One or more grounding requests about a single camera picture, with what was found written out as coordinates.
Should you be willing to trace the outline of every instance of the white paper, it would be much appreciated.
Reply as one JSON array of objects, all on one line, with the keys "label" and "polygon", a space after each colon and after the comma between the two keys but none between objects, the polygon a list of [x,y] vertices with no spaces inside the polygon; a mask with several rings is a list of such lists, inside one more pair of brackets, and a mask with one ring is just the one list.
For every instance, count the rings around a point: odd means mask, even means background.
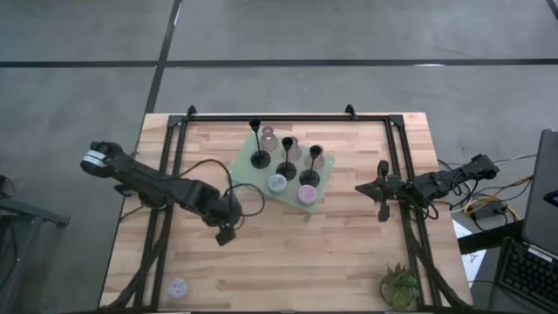
[{"label": "white paper", "polygon": [[[453,221],[453,229],[455,230],[455,235],[457,236],[458,239],[463,236],[469,236],[472,234],[471,231],[461,226],[456,221]],[[474,280],[474,278],[477,276],[477,273],[479,272],[479,268],[480,268],[480,263],[482,262],[482,259],[485,257],[486,252],[487,251],[484,249],[482,251],[477,251],[471,254],[461,256],[461,259],[463,260],[463,266],[465,267],[465,273],[467,275],[468,282]]]}]

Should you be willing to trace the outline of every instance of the laptop keyboard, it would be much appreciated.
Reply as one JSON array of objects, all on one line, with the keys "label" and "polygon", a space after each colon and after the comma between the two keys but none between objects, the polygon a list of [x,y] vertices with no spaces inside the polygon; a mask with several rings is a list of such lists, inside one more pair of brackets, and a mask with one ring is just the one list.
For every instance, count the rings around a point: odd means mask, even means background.
[{"label": "laptop keyboard", "polygon": [[506,241],[503,249],[498,284],[542,308],[558,311],[558,265],[512,241]]}]

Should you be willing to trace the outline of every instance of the small round container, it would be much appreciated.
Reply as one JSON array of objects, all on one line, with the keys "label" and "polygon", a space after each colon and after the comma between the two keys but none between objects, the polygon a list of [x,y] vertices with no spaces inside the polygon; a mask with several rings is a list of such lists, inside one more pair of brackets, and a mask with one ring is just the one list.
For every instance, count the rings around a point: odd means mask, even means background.
[{"label": "small round container", "polygon": [[168,285],[167,292],[172,299],[178,300],[186,295],[187,288],[186,280],[176,278]]},{"label": "small round container", "polygon": [[271,175],[268,179],[268,188],[273,194],[281,194],[287,188],[287,178],[282,174]]},{"label": "small round container", "polygon": [[316,202],[317,191],[311,185],[303,185],[298,189],[298,201],[302,205],[311,206]]}]

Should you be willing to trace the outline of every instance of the laptop screen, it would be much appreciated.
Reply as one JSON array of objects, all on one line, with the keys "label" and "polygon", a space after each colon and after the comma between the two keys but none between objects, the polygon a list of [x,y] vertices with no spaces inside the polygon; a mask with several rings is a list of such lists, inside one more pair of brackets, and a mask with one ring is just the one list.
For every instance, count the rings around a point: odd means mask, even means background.
[{"label": "laptop screen", "polygon": [[522,235],[558,255],[558,132],[553,130],[541,134]]}]

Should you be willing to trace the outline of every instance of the yellow cable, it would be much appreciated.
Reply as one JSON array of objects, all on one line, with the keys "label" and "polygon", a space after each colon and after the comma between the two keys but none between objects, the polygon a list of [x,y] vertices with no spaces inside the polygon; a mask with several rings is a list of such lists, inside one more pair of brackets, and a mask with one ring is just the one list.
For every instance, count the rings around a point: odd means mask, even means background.
[{"label": "yellow cable", "polygon": [[[494,194],[491,195],[491,196],[482,196],[482,197],[480,197],[480,198],[478,198],[478,199],[471,199],[471,200],[465,205],[465,209],[463,210],[463,212],[464,212],[466,215],[470,215],[470,214],[474,213],[475,211],[484,208],[489,202],[500,201],[498,198],[496,198],[496,195],[498,195],[499,193],[501,193],[502,191],[504,191],[504,190],[507,189],[507,188],[519,186],[519,185],[521,185],[521,184],[523,184],[523,183],[525,183],[525,182],[531,180],[532,178],[533,178],[532,175],[528,175],[528,176],[526,176],[526,177],[524,177],[524,178],[521,178],[521,179],[517,180],[517,181],[514,182],[514,183],[510,183],[510,184],[506,185],[505,187],[499,189],[496,193],[494,193]],[[473,209],[471,206],[472,206],[475,202],[477,202],[477,201],[483,201],[484,204],[482,204],[482,205],[478,206],[477,208]],[[515,210],[514,210],[513,208],[511,208],[511,207],[508,206],[507,204],[506,204],[506,206],[507,206],[507,208],[509,209],[509,211],[512,213],[512,215],[514,215],[514,217],[515,217],[517,220],[520,220],[520,219],[521,219],[520,216],[517,215],[517,213],[515,212]]]}]

